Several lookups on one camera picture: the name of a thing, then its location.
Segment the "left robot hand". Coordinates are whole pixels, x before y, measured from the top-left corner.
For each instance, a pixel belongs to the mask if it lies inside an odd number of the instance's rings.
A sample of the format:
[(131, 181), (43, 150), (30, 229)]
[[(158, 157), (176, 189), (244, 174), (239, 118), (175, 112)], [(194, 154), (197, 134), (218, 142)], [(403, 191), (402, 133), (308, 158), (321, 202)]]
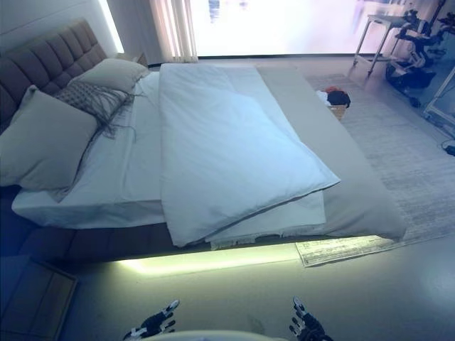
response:
[(171, 328), (176, 324), (173, 315), (179, 304), (180, 300), (172, 301), (163, 310), (148, 317), (139, 327), (132, 328), (123, 340), (141, 340), (165, 332), (173, 332)]

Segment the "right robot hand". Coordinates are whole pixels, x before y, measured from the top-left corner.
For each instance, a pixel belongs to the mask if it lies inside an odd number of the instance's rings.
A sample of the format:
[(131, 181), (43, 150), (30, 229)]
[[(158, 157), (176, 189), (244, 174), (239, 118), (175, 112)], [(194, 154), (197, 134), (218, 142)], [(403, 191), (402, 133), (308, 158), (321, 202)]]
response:
[(295, 316), (291, 318), (290, 331), (297, 340), (303, 341), (332, 341), (326, 334), (323, 325), (307, 311), (301, 300), (294, 296), (292, 298)]

